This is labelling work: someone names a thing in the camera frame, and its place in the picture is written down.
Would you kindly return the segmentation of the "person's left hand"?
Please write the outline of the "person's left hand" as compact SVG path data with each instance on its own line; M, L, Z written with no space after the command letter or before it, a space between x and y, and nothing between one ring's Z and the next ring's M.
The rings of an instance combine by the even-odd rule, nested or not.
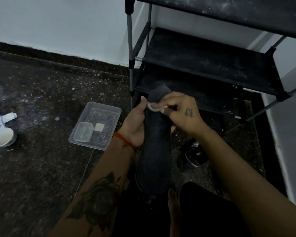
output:
M118 133L123 136L132 148L138 148L144 141L144 111L140 111L140 103L125 118Z

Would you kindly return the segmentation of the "person's right hand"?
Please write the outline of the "person's right hand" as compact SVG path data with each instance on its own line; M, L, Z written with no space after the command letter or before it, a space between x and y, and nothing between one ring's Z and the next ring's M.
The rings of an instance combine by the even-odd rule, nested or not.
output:
M187 134L196 138L202 133L203 127L206 127L199 113L197 103L194 97L180 92L171 92L165 95L154 108L160 108L168 105L168 108L177 108L178 126Z

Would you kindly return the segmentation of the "white cotton pad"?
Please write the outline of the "white cotton pad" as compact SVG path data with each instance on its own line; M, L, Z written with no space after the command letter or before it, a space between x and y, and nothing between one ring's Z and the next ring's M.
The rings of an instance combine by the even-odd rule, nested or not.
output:
M154 104L156 104L156 103L150 103L150 102L148 102L148 104L147 104L147 108L150 111L152 111L152 112L160 112L160 113L163 114L164 113L164 109L169 107L168 105L166 105L166 106L163 106L163 107L160 107L160 108L154 108L153 107Z

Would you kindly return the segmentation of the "dark shoe insole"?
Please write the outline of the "dark shoe insole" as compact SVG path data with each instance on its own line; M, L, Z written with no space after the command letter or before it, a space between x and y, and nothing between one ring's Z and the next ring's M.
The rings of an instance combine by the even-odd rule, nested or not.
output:
M160 111L145 109L145 137L135 179L138 188L151 197L164 194L170 185L172 124Z

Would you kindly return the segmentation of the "person's left forearm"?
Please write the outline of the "person's left forearm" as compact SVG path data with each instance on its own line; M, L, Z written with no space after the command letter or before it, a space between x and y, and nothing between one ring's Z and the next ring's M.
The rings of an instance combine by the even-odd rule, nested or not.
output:
M48 237L110 237L133 155L114 136Z

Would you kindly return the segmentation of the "person's right forearm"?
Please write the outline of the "person's right forearm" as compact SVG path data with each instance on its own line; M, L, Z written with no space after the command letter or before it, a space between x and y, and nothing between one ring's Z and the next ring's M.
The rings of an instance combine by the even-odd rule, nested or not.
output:
M207 125L191 135L209 161L255 237L296 237L296 205L257 173Z

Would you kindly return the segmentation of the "large clear plastic container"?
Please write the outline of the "large clear plastic container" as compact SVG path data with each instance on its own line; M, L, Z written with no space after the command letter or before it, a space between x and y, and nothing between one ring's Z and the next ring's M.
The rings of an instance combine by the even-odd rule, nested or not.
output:
M68 141L72 144L105 151L114 134L121 112L122 110L119 107L88 102ZM88 143L76 142L73 140L73 137L79 122L92 123L93 127L95 127L96 123L104 123L105 127L103 132L93 131L91 139Z

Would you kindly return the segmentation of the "black sneaker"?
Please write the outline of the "black sneaker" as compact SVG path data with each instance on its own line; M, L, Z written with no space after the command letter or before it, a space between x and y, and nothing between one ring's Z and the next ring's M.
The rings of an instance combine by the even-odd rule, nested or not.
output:
M187 172L192 170L193 168L202 166L208 160L208 156L206 155L203 147L199 144L197 140L192 138L181 148L176 163L177 167L182 172Z

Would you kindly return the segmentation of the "small clear plastic container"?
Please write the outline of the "small clear plastic container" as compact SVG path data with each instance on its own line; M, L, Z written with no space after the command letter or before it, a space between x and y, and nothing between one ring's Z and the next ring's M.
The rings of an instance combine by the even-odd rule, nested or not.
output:
M76 142L88 143L93 134L94 127L89 122L79 122L78 127L74 133L73 140Z

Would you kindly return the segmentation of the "black metal shoe rack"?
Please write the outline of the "black metal shoe rack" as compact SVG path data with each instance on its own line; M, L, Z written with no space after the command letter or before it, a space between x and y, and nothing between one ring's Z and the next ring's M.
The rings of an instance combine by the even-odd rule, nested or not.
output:
M282 37L260 53L153 27L153 5ZM202 111L238 119L228 133L296 95L284 90L273 58L285 38L296 38L296 0L125 0L125 13L131 108L135 92L165 84L195 97Z

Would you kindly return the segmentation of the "person's bare foot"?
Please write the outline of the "person's bare foot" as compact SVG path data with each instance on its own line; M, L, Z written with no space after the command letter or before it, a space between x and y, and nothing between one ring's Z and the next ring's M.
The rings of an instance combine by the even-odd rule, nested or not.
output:
M170 212L170 236L180 237L182 226L182 212L178 192L174 188L168 190L168 207Z

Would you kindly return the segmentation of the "small white bottle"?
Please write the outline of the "small white bottle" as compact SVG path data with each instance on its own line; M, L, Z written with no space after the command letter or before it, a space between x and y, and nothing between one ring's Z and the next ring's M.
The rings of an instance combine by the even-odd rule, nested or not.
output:
M3 123L7 123L7 122L12 121L13 119L16 119L16 118L17 118L17 114L14 112L11 112L11 113L1 116Z

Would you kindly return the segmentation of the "white bowl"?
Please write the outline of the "white bowl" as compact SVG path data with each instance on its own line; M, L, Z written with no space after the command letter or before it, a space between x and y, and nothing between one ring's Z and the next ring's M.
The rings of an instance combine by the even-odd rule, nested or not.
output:
M16 139L17 135L13 129L8 127L0 128L0 147L8 147L12 145Z

